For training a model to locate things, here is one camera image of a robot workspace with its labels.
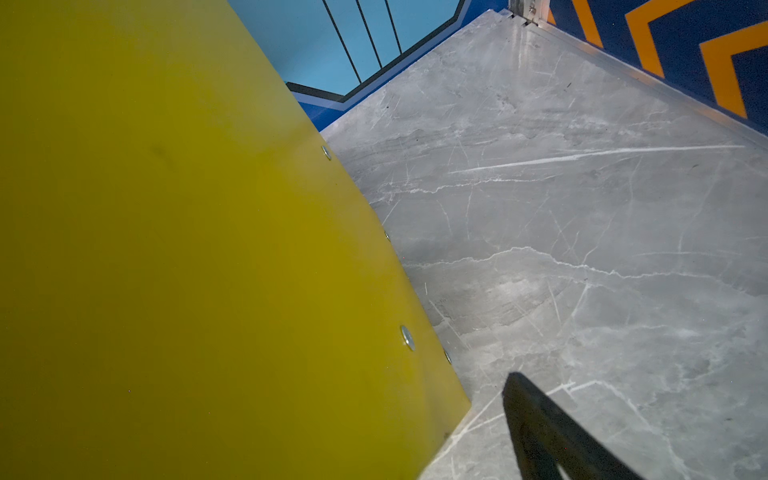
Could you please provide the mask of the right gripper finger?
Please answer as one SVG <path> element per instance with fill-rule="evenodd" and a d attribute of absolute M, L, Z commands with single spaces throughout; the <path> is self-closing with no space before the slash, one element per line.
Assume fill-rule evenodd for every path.
<path fill-rule="evenodd" d="M 502 397 L 523 479 L 639 477 L 522 373 L 508 375 Z"/>

